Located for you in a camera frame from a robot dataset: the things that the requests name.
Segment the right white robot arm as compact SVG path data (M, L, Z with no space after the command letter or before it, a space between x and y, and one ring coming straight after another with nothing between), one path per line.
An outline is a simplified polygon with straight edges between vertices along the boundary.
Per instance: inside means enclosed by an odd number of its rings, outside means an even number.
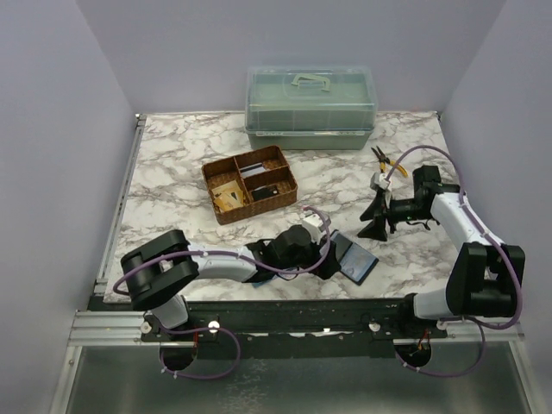
M366 227L360 238L384 242L400 223L433 220L458 251L442 289L410 295L411 308L396 319L403 336L419 336L428 328L428 320L519 316L524 251L484 228L461 188L442 182L437 166L414 171L412 198L394 198L391 182L382 172L372 176L370 186L376 195L361 215Z

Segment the yellow handled pliers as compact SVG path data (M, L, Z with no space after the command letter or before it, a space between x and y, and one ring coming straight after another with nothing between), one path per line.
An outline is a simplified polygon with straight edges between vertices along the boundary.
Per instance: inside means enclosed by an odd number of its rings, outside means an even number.
M408 172L401 166L396 163L395 160L391 160L382 150L379 146L371 147L371 150L373 151L374 155L378 159L379 162L379 170L384 173L386 171L386 167L395 167L405 178L408 177Z

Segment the brown wicker divided tray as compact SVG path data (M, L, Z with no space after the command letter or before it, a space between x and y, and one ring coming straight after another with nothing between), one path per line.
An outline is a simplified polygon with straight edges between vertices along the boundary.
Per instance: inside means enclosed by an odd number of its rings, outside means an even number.
M243 178L240 169L256 163L262 163L266 171L251 177ZM278 146L268 146L243 154L212 161L202 166L202 174L210 201L215 211L215 217L220 224L230 224L244 220L271 210L277 210L294 204L298 199L298 184L281 149ZM222 212L214 203L211 190L236 180L241 187L245 206ZM251 191L266 185L276 185L279 195L255 202Z

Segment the gold cards in tray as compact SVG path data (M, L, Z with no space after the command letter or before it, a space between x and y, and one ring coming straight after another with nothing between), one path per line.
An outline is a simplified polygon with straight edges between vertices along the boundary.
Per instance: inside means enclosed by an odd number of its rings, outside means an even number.
M211 190L215 205L222 212L245 206L245 197L236 180L219 185Z

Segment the black leather card holder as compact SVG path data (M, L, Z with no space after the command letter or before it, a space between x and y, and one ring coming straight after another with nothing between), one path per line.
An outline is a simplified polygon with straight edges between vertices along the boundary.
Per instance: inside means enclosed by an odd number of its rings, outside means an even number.
M379 259L338 230L332 232L330 240L336 244L340 273L356 285L362 285Z

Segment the green clear-lid storage box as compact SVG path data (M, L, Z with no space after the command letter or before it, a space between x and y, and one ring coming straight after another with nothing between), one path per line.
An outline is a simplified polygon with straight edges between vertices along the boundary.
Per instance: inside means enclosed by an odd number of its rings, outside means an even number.
M253 66L244 130L251 148L361 150L378 99L365 66Z

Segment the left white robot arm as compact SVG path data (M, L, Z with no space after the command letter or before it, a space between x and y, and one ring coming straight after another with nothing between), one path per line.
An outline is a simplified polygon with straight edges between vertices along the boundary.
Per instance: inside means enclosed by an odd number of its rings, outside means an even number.
M183 231L170 230L125 254L120 264L123 276L114 291L121 294L126 285L133 309L151 312L174 341L190 334L189 307L180 292L195 280L256 284L301 273L329 279L341 269L336 243L322 234L313 236L302 225L227 250L202 247Z

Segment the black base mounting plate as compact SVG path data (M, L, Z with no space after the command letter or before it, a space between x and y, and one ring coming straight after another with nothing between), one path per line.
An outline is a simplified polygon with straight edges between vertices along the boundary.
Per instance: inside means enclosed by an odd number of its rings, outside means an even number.
M446 337L436 322L416 319L402 298L191 302L174 334L152 316L145 343L196 350L201 359L392 358L396 344L424 334Z

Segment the dark credit card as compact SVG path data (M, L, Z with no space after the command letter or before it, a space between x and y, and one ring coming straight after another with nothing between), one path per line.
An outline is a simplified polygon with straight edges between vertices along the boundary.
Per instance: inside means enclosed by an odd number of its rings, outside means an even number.
M276 185L266 185L252 190L251 195L253 200L257 202L279 195L279 190Z

